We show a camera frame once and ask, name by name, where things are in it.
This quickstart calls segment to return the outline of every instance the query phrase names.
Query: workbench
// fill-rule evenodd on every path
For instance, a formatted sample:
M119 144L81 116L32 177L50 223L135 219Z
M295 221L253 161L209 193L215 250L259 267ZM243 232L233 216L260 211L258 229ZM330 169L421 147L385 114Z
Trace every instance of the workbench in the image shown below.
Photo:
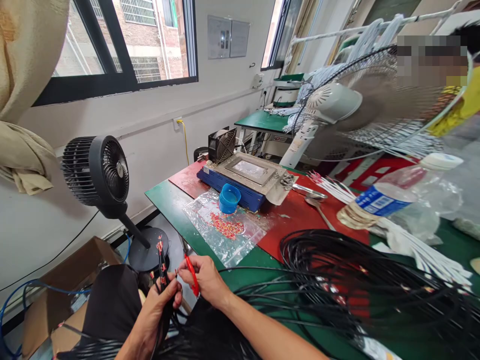
M191 181L191 178L185 179L185 182ZM192 197L175 186L168 179L154 186L145 194L163 214L163 216L165 216L170 224L178 231L178 233L185 238L185 240L197 254L201 256L210 256L213 259L217 269L224 269L224 266L218 257L204 241L202 236L182 210L193 200ZM441 225L437 235L439 235L444 242L443 245L438 247L438 250L451 259L462 264L465 269L473 271L473 269L470 267L470 260L472 258L480 257L480 243L477 240L474 240L473 238L456 230L451 226L449 221L444 219L441 220ZM375 235L370 235L369 241L371 245L374 245L381 241L381 239ZM414 261L411 258L406 258L400 255L391 256L409 265L414 265ZM247 256L245 256L245 258L238 265L270 268L281 268L283 266L258 246L256 246ZM230 289L234 291L242 286L270 281L275 274L272 274L272 272L269 271L239 269L232 270L230 272L224 271L221 273L221 276ZM474 274L471 281L473 283L472 290L476 294L480 293L480 276ZM294 324L288 324L287 326L300 336L306 338L298 326ZM337 359L368 359L362 352L347 343L344 337L336 334L334 331L328 329L314 329L312 330L312 335ZM434 348L431 344L429 345L419 342L406 343L392 340L383 340L382 343L400 356L403 360L446 358L446 354L442 351L442 349Z
M286 134L283 130L284 126L288 124L288 121L288 116L280 116L276 114L270 115L266 111L258 110L247 117L244 117L242 120L237 121L235 125L240 127L238 138L242 143L244 142L245 130L252 130L252 142L249 147L250 150L248 151L248 154L251 154L258 131L271 134L272 137L275 137L276 135L281 138L291 138L292 134ZM260 148L261 152L264 152L266 143L267 140L264 139Z

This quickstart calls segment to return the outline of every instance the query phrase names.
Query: electric fan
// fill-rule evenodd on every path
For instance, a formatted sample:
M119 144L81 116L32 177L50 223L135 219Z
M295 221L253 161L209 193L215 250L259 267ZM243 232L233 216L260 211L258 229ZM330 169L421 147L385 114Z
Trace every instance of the electric fan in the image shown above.
M397 63L394 44L346 65L292 115L302 125L280 165L294 168L305 151L312 159L344 161L396 150L443 117L465 91L460 79L470 77L471 57L450 57L454 59L449 65L438 66L432 56L425 56L432 65L418 66L417 74L404 74L415 68ZM450 84L448 79L459 83ZM432 141L441 146L439 139Z
M168 252L167 234L155 227L140 231L127 216L129 168L116 138L106 136L76 137L63 151L61 170L75 198L95 206L107 219L118 219L133 234L128 261L137 271L158 267L156 245L160 241Z
M234 154L237 128L226 126L208 136L208 159L215 164L224 162Z

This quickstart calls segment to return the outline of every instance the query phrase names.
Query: bottle label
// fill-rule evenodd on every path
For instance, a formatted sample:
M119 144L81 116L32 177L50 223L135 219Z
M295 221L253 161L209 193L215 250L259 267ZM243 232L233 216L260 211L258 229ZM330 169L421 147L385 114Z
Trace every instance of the bottle label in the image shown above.
M375 185L370 186L363 194L359 195L355 202L366 212L382 217L387 217L411 204L411 202L396 200L384 195L375 188Z

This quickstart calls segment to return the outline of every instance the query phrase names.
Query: scissors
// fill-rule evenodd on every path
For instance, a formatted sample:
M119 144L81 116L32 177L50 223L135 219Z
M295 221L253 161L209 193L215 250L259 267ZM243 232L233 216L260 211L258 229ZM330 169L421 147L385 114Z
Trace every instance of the scissors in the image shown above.
M193 294L197 297L200 294L200 288L199 288L199 282L197 281L197 275L195 274L194 266L192 265L192 262L190 261L190 257L188 255L189 248L187 246L187 242L182 236L180 236L180 241L181 241L181 246L183 247L183 254L185 255L185 259L186 259L186 265L188 267L188 270L191 272L191 275L193 276L193 285L190 287L193 291Z

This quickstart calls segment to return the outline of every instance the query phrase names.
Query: cardboard box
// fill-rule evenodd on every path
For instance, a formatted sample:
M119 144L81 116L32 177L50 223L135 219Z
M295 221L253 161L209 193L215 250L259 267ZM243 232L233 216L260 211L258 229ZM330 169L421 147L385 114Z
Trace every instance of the cardboard box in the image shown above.
M79 291L92 284L100 270L100 265L122 263L112 247L94 236L85 245L70 255L65 261L40 278L40 281L67 291ZM53 355L71 350L80 336L58 325L66 321L81 330L84 324L87 303L72 314L73 295L46 289L28 308L23 323L22 356L29 359L35 351L51 338Z

